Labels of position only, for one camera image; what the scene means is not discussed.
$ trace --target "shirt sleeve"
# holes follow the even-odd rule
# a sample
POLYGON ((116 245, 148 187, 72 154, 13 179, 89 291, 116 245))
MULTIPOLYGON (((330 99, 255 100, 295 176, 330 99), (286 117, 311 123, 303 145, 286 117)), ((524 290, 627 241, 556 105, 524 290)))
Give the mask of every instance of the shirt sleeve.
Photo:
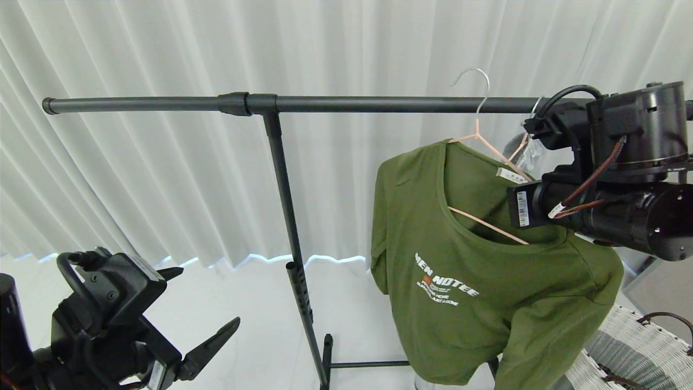
POLYGON ((584 296, 544 298, 519 309, 495 379, 495 390, 543 390, 570 369, 612 305, 584 296))
POLYGON ((378 169, 376 192, 373 203, 373 228, 371 231, 371 274, 376 285, 387 295, 387 204, 385 199, 385 174, 383 165, 378 169))

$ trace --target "curtain fold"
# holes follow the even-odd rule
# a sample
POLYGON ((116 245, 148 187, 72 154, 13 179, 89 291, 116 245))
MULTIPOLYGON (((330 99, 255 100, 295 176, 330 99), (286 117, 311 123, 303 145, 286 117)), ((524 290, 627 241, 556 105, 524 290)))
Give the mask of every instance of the curtain fold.
MULTIPOLYGON (((104 245, 156 264, 289 253, 261 118, 47 116, 46 97, 550 96, 684 80, 693 3, 617 1, 3 1, 0 246, 104 245)), ((483 115, 497 148, 523 115, 483 115)), ((473 115, 282 114, 307 259, 368 258, 378 165, 473 131, 473 115)), ((482 145, 471 143, 481 151, 482 145)), ((570 160, 550 152, 541 170, 570 160)))

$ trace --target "white graphic print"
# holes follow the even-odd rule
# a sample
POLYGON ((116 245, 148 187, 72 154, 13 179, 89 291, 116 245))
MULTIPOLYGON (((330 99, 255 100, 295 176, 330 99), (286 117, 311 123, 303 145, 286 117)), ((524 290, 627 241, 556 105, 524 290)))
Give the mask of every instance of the white graphic print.
POLYGON ((421 282, 416 282, 416 285, 422 288, 434 302, 446 303, 448 305, 457 306, 459 302, 450 299, 450 290, 458 289, 470 296, 478 296, 479 292, 465 285, 463 282, 455 278, 445 278, 443 276, 433 276, 433 270, 421 259, 417 253, 414 256, 416 265, 425 273, 421 282))

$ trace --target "green t-shirt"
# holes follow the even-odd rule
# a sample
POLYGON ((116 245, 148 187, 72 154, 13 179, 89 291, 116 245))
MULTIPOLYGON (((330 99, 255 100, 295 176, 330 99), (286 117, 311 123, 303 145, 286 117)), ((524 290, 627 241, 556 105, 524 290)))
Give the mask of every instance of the green t-shirt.
POLYGON ((466 384, 503 354, 497 390, 546 389, 609 312, 623 268, 613 249, 560 226, 512 228, 504 165, 447 140, 378 170, 371 272, 423 379, 466 384), (517 244, 448 206, 528 241, 517 244))

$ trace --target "basket handle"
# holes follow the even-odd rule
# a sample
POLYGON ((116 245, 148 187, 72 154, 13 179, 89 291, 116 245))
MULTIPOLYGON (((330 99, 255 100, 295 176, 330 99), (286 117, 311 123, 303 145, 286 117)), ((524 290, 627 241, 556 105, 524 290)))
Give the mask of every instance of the basket handle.
POLYGON ((623 384, 627 386, 629 390, 649 390, 645 386, 642 386, 640 383, 633 382, 632 380, 623 378, 622 376, 618 375, 609 374, 606 376, 606 378, 604 378, 604 381, 623 384))
MULTIPOLYGON (((682 316, 679 316, 678 314, 669 313, 669 312, 654 312, 654 313, 650 313, 650 314, 643 316, 641 319, 638 320, 638 322, 644 325, 645 323, 649 323, 650 319, 652 319, 653 317, 660 317, 660 316, 673 317, 673 318, 683 322, 688 327, 688 329, 691 331, 691 336, 693 337, 693 323, 691 323, 691 321, 688 321, 687 319, 683 318, 682 316)), ((693 356, 693 346, 691 348, 688 348, 688 350, 686 351, 686 355, 693 356)))

